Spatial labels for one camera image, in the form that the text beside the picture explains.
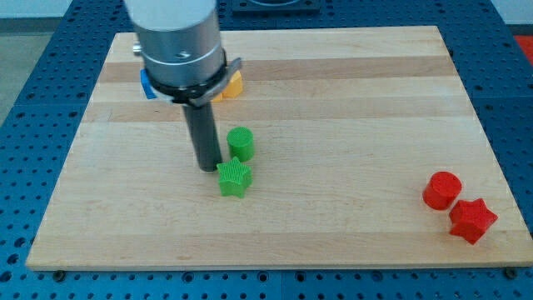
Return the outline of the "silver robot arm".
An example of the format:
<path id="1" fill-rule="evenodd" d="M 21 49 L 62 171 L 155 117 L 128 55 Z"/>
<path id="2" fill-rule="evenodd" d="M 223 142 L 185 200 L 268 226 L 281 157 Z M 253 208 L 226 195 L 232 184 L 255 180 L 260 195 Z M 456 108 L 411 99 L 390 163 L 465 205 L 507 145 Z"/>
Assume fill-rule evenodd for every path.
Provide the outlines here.
<path id="1" fill-rule="evenodd" d="M 148 83 L 181 104 L 197 163 L 213 172 L 222 162 L 212 100 L 242 60 L 227 61 L 215 0 L 126 0 Z"/>

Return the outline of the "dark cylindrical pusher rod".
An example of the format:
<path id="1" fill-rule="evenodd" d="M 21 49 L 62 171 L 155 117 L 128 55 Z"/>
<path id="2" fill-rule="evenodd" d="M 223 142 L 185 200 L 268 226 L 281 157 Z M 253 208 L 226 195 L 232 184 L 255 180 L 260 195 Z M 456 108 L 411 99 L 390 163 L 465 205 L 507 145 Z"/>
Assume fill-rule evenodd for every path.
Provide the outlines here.
<path id="1" fill-rule="evenodd" d="M 222 162 L 222 154 L 212 105 L 210 103 L 201 107 L 185 105 L 182 110 L 199 168 L 204 172 L 216 171 L 217 164 Z"/>

